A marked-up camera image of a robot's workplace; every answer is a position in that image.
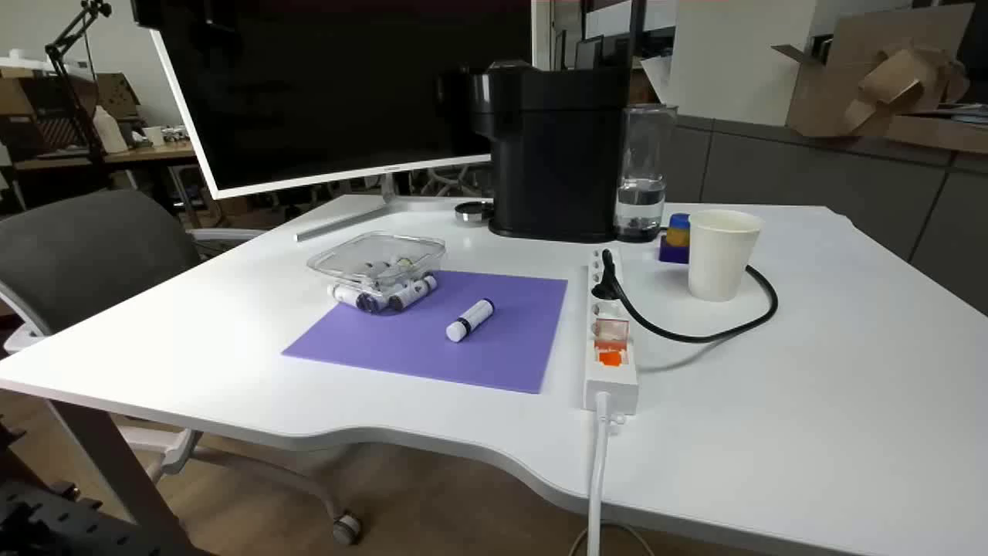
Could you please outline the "grey office chair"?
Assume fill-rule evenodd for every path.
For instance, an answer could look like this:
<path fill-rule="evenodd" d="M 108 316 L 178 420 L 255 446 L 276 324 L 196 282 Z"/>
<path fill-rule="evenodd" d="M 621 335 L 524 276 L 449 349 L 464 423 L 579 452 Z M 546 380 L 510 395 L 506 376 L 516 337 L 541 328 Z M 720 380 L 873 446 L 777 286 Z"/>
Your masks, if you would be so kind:
<path fill-rule="evenodd" d="M 0 282 L 51 335 L 196 262 L 182 221 L 133 188 L 92 191 L 0 218 Z"/>

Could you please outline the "cardboard box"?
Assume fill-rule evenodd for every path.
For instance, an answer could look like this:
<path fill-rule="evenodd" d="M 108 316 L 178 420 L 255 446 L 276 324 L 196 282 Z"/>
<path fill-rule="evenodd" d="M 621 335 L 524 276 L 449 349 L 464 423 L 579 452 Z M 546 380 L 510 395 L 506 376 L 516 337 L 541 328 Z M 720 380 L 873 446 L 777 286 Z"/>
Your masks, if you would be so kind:
<path fill-rule="evenodd" d="M 807 138 L 988 155 L 988 124 L 955 117 L 969 88 L 959 44 L 971 14 L 971 3 L 847 14 L 827 60 L 777 45 L 799 69 L 787 127 Z"/>

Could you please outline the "black coffee machine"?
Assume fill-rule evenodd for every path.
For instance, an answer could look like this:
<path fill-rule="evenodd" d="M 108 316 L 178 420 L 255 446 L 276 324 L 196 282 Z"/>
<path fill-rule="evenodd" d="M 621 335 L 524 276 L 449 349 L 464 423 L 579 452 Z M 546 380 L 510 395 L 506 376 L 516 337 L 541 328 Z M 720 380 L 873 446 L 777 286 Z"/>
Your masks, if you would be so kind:
<path fill-rule="evenodd" d="M 512 238 L 614 238 L 626 74 L 490 65 L 472 81 L 476 130 L 490 143 L 489 230 Z"/>

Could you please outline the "white tube on mat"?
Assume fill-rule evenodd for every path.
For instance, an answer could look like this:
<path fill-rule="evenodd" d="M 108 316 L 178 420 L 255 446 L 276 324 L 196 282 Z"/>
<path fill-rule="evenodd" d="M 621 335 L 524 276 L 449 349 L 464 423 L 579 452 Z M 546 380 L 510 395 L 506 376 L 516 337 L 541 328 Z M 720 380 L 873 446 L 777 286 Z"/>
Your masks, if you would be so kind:
<path fill-rule="evenodd" d="M 464 309 L 447 328 L 443 337 L 449 344 L 464 344 L 472 329 L 478 329 L 493 316 L 490 300 L 476 300 L 469 309 Z"/>

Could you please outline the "blue yellow small box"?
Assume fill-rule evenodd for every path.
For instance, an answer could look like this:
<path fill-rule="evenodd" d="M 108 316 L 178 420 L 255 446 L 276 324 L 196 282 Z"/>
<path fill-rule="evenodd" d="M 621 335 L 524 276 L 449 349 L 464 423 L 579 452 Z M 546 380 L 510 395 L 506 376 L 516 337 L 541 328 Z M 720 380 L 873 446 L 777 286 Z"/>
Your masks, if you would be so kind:
<path fill-rule="evenodd" d="M 674 213 L 664 236 L 660 236 L 660 262 L 684 262 L 687 258 L 687 216 Z"/>

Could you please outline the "white paper cup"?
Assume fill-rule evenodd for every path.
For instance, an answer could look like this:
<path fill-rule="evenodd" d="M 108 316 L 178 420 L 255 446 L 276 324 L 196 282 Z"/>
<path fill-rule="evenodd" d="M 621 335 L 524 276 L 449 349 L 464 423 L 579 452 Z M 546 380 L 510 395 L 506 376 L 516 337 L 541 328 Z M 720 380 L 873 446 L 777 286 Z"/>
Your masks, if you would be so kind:
<path fill-rule="evenodd" d="M 759 240 L 761 218 L 743 210 L 697 210 L 687 238 L 687 290 L 702 300 L 733 300 Z"/>

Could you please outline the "clear plastic bowl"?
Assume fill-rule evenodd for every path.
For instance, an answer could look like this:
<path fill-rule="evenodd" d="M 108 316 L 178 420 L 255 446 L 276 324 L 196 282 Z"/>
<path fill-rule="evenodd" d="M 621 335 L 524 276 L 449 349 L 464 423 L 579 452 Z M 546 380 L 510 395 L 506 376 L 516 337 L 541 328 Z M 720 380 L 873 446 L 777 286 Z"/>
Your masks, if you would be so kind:
<path fill-rule="evenodd" d="M 314 253 L 308 266 L 327 278 L 392 285 L 435 269 L 441 255 L 441 240 L 368 231 Z"/>

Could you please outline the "pile of white tubes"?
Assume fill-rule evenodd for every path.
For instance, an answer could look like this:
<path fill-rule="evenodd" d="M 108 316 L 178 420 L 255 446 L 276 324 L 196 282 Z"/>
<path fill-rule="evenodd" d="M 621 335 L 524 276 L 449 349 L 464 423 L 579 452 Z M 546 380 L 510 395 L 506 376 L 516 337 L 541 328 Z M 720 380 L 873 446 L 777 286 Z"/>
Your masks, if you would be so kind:
<path fill-rule="evenodd" d="M 337 302 L 351 309 L 387 316 L 405 313 L 437 286 L 432 271 L 415 266 L 380 266 L 370 276 L 351 276 L 331 286 Z"/>

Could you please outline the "white power strip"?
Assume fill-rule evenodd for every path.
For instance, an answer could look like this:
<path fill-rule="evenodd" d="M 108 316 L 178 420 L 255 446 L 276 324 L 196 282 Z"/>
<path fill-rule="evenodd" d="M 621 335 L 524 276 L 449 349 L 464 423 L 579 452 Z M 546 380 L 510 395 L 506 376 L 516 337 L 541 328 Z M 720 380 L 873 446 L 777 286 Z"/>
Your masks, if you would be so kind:
<path fill-rule="evenodd" d="M 587 262 L 587 340 L 583 340 L 583 405 L 611 416 L 630 416 L 639 401 L 639 366 L 633 328 L 614 293 L 614 262 L 595 250 Z"/>

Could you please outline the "purple mat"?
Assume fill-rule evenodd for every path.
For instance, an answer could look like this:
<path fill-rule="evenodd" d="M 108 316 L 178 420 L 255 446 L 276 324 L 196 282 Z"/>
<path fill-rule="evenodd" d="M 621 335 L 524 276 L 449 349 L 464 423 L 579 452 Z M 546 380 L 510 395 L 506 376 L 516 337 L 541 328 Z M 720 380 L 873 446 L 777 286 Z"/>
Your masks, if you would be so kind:
<path fill-rule="evenodd" d="M 566 290 L 561 278 L 437 271 L 437 290 L 398 316 L 331 309 L 288 356 L 536 395 Z M 443 328 L 476 300 L 490 300 L 493 316 L 449 344 Z"/>

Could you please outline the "white framed monitor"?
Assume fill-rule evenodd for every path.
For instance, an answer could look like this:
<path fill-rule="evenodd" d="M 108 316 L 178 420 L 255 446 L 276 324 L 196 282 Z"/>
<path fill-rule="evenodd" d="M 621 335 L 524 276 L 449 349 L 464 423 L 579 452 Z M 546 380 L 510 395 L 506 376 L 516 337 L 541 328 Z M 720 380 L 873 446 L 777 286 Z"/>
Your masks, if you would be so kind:
<path fill-rule="evenodd" d="M 544 0 L 130 0 L 216 197 L 476 164 L 476 76 L 532 65 Z"/>

